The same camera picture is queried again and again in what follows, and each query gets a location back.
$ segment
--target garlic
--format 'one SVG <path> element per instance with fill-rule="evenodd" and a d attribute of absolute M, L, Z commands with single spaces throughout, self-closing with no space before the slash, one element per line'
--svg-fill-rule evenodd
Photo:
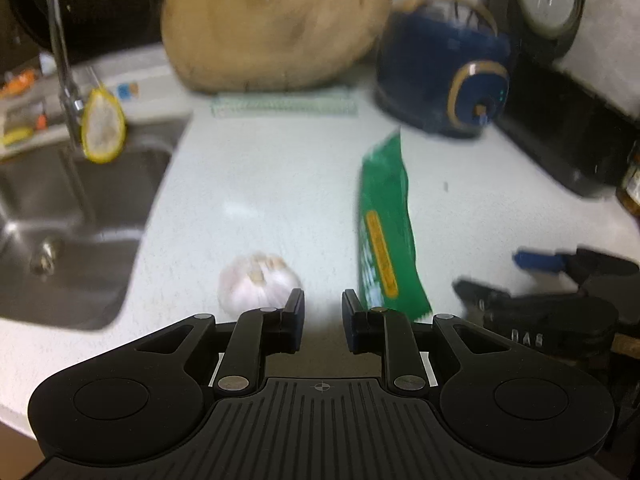
<path fill-rule="evenodd" d="M 300 280 L 279 256 L 256 253 L 234 260 L 220 273 L 218 301 L 234 319 L 254 308 L 282 308 Z"/>

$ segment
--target appliance handle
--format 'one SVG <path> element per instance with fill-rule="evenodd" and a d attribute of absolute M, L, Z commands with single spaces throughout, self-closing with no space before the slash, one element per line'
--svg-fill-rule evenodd
<path fill-rule="evenodd" d="M 402 12 L 414 12 L 419 7 L 424 6 L 425 3 L 431 0 L 403 0 L 400 3 L 398 10 Z M 498 35 L 498 25 L 495 22 L 494 16 L 489 12 L 484 5 L 474 2 L 473 0 L 447 0 L 450 2 L 457 2 L 459 4 L 468 7 L 473 12 L 475 12 L 478 16 L 480 16 L 488 25 L 492 28 L 492 31 L 497 36 Z"/>

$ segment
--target kitchen sink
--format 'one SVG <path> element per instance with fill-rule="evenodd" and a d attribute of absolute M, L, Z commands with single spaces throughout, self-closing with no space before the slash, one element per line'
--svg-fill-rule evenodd
<path fill-rule="evenodd" d="M 68 142 L 0 161 L 0 316 L 96 330 L 117 316 L 187 120 L 134 125 L 118 158 Z"/>

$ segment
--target countertop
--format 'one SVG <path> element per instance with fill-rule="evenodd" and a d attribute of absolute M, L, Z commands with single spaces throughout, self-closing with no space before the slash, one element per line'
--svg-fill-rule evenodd
<path fill-rule="evenodd" d="M 255 251 L 280 254 L 306 294 L 302 350 L 268 358 L 269 374 L 380 369 L 377 357 L 348 353 L 340 318 L 341 292 L 358 285 L 360 163 L 398 127 L 373 104 L 371 72 L 350 75 L 357 117 L 217 119 L 210 98 L 186 91 L 157 58 L 159 66 L 144 69 L 118 59 L 100 66 L 107 85 L 140 82 L 139 100 L 125 104 L 130 120 L 191 118 L 119 316 L 96 332 L 0 319 L 0 420 L 25 434 L 32 435 L 29 397 L 51 374 L 197 312 L 230 320 L 218 307 L 220 270 Z M 110 75 L 114 66 L 119 73 Z M 638 226 L 614 197 L 578 198 L 496 128 L 475 142 L 401 131 L 417 270 L 434 313 L 463 315 L 451 288 L 461 275 L 516 294 L 575 288 L 565 278 L 518 270 L 511 254 L 519 247 L 571 251 L 587 244 L 640 260 Z"/>

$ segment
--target green plastic bag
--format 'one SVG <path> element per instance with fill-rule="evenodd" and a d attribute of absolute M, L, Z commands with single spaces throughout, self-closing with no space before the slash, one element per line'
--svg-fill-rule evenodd
<path fill-rule="evenodd" d="M 362 161 L 360 301 L 366 308 L 384 306 L 415 320 L 429 314 L 431 305 L 415 270 L 408 187 L 400 133 L 396 132 Z"/>

